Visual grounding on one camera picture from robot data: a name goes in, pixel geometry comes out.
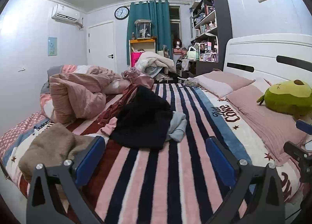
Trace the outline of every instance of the green plush toy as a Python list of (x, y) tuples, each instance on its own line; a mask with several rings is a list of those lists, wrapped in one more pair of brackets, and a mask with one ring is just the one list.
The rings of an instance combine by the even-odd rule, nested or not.
[(298, 79), (269, 87), (257, 102), (265, 101), (266, 107), (276, 112), (299, 117), (312, 112), (312, 89)]

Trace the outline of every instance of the clock face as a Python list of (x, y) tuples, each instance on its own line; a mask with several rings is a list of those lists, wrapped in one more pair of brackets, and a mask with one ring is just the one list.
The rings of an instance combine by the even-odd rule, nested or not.
[(129, 9), (126, 6), (117, 8), (115, 11), (115, 18), (118, 20), (123, 20), (129, 15)]

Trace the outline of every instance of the headboard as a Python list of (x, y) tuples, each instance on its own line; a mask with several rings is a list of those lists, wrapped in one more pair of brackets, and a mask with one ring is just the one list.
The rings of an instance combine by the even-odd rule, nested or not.
[(223, 71), (273, 84), (300, 79), (312, 87), (312, 36), (285, 33), (230, 39)]

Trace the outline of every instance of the blue poster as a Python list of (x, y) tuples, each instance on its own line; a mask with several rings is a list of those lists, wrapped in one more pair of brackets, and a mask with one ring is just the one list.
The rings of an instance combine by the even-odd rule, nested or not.
[(57, 55), (57, 38), (49, 37), (48, 38), (48, 56)]

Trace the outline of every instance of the metal screw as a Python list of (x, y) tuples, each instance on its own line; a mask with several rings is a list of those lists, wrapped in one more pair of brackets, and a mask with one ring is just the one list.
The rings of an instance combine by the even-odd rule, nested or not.
[(36, 169), (42, 169), (43, 168), (43, 164), (42, 163), (38, 163), (36, 166)]
[(269, 168), (275, 169), (275, 162), (270, 162), (269, 163)]
[(65, 166), (70, 166), (72, 163), (73, 163), (73, 161), (72, 161), (72, 160), (67, 159), (67, 160), (65, 160), (65, 161), (64, 161), (64, 163), (63, 163), (63, 164), (64, 164)]
[(248, 162), (244, 159), (239, 160), (239, 164), (241, 164), (242, 166), (246, 166), (248, 164)]

